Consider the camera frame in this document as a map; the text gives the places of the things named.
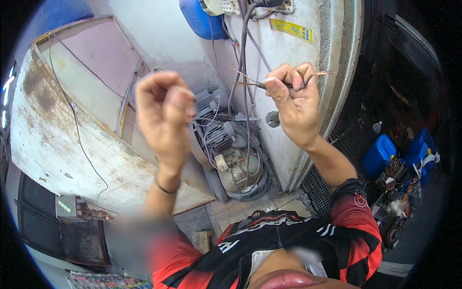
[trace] left hand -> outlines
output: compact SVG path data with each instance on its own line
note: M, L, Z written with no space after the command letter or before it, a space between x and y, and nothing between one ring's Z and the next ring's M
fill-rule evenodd
M191 152L187 123L195 116L194 94L174 72L154 72L135 91L138 123L160 158L159 168L179 175Z

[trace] person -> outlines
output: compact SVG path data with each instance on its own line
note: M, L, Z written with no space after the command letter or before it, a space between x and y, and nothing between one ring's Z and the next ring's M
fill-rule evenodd
M330 219L256 212L231 224L204 255L180 234L173 259L152 275L155 288L355 288L377 270L383 245L364 188L350 161L318 134L316 77L300 89L314 72L308 62L283 64L268 74L265 86L284 132L335 188ZM146 203L171 214L190 153L194 95L179 74L157 72L137 85L136 102L140 129L160 157Z

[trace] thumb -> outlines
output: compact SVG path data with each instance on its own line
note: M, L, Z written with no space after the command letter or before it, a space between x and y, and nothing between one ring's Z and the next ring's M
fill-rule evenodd
M288 111L295 107L290 96L289 89L282 81L276 77L268 77L265 79L266 95L270 96L276 103L279 111Z
M186 125L189 111L194 106L194 95L188 89L180 86L172 86L165 95L162 106L164 120L174 130Z

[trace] forearm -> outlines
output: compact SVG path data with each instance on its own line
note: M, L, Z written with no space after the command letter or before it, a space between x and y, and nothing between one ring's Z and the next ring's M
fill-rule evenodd
M309 147L302 149L310 155L320 175L329 185L337 187L349 178L358 178L356 170L346 156L320 135Z
M171 215L175 205L176 191L181 182L180 175L181 172L169 170L161 164L156 177L157 184L156 182L152 183L147 193L145 203L153 206L156 210L163 210ZM171 193L164 192L159 186Z

